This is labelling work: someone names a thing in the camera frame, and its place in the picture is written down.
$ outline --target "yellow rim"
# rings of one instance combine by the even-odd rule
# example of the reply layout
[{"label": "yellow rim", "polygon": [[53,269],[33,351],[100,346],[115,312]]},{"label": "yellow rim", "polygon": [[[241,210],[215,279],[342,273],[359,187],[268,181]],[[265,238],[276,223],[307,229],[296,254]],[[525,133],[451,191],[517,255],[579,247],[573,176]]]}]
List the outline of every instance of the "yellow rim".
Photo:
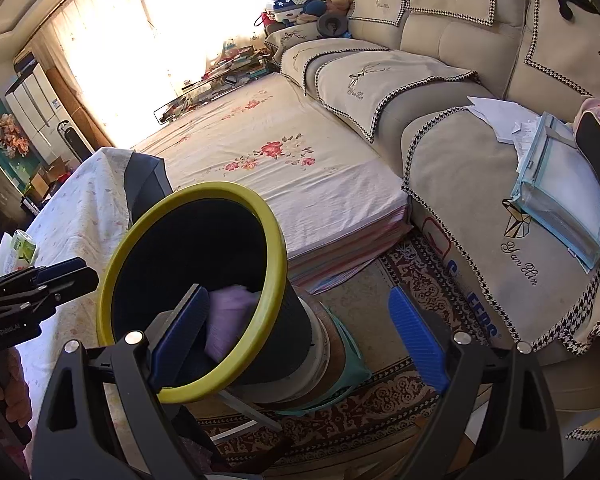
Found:
[{"label": "yellow rim", "polygon": [[260,221],[267,242],[267,270],[260,301],[244,335],[229,355],[207,375],[184,386],[163,388],[158,399],[163,404],[181,404],[203,399],[231,384],[256,357],[276,322],[286,285],[286,247],[271,209],[254,191],[232,182],[204,182],[187,187],[164,198],[145,213],[116,248],[107,267],[96,329],[102,346],[113,345],[111,301],[120,269],[133,246],[148,229],[168,212],[203,198],[224,198],[249,209]]}]

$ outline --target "sofa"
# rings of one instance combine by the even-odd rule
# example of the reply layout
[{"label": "sofa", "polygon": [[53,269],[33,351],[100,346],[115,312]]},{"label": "sofa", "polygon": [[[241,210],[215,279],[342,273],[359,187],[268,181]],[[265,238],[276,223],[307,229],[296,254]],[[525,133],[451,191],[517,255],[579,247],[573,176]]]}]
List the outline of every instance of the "sofa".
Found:
[{"label": "sofa", "polygon": [[491,343],[529,342],[558,409],[600,408],[600,263],[587,274],[512,209],[514,147],[465,108],[495,98],[573,121],[600,98],[600,16],[571,5],[568,22],[557,0],[351,1],[351,38],[289,27],[266,40],[274,62],[403,177],[411,222]]}]

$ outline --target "bed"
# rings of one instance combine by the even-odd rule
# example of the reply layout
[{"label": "bed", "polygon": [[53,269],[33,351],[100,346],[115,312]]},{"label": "bed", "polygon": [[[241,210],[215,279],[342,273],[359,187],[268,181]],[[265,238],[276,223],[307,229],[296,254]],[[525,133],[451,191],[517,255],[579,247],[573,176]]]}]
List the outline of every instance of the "bed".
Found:
[{"label": "bed", "polygon": [[271,74],[171,123],[135,147],[165,160],[174,190],[228,180],[276,215],[289,278],[338,285],[408,230],[400,179],[357,134]]}]

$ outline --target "sheer curtain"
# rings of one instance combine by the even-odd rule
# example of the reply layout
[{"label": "sheer curtain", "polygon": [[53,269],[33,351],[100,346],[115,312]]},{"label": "sheer curtain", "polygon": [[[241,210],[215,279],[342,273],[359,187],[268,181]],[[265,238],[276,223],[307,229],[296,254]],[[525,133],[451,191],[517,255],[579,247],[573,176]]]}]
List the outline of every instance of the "sheer curtain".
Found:
[{"label": "sheer curtain", "polygon": [[112,142],[129,148],[160,128],[154,110],[199,79],[224,40],[258,33],[266,1],[71,0],[32,44],[43,44]]}]

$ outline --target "carpet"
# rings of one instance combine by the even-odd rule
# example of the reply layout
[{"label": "carpet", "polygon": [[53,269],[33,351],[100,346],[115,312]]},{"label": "carpet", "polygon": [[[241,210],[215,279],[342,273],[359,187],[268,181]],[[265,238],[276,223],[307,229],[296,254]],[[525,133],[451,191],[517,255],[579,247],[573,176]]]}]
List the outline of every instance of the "carpet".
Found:
[{"label": "carpet", "polygon": [[[411,438],[414,420],[429,416],[438,400],[415,370],[389,318],[390,289],[405,283],[414,299],[486,342],[484,333],[451,276],[420,232],[412,230],[398,244],[347,282],[318,295],[353,335],[372,377],[351,396],[302,417],[272,415],[295,444],[267,477],[317,478],[358,463]],[[209,434],[242,424],[246,419],[214,399],[189,405]],[[258,430],[220,444],[231,463],[240,463],[273,446],[277,435]]]}]

